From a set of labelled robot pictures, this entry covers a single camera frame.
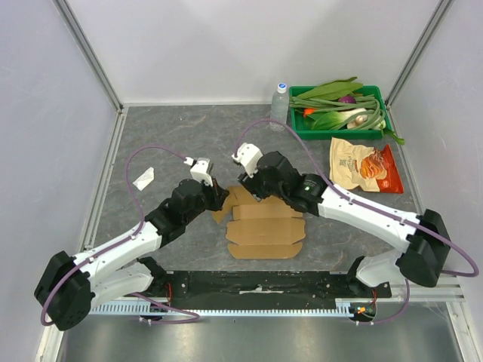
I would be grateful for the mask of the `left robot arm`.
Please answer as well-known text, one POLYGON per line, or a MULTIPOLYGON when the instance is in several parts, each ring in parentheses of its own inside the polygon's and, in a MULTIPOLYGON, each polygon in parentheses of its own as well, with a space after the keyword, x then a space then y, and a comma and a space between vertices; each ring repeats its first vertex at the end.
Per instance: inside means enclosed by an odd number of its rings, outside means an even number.
POLYGON ((159 296, 166 285, 164 270, 144 254, 179 238, 205 211, 222 210, 228 196, 218 183, 184 179, 127 232, 74 256, 65 251, 54 254, 34 291, 42 306, 42 325, 66 331, 92 308, 119 296, 142 292, 159 296))

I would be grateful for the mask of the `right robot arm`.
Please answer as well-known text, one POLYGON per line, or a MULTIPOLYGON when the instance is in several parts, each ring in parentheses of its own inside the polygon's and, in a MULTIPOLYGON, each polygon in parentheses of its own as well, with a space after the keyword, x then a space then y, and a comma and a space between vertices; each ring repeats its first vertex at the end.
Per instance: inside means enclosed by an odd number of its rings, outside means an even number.
POLYGON ((405 278, 422 287, 435 287, 450 247, 438 237, 448 231, 439 213, 422 215, 386 207, 332 185, 314 173, 299 173, 280 152, 263 154, 246 144, 232 155, 245 169, 238 181, 258 201, 270 196, 293 210, 344 222, 392 246, 377 256, 360 256, 346 274, 353 296, 366 296, 392 279, 405 278))

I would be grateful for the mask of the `brown cardboard paper box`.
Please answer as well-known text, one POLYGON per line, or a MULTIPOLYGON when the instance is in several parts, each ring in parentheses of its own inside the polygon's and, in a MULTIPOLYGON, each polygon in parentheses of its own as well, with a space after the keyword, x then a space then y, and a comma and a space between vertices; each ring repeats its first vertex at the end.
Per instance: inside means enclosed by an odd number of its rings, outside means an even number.
POLYGON ((226 224, 229 253, 236 259, 292 259, 303 248, 306 222, 297 212, 276 197, 262 201, 241 186, 230 186, 229 196, 220 211, 212 213, 226 224))

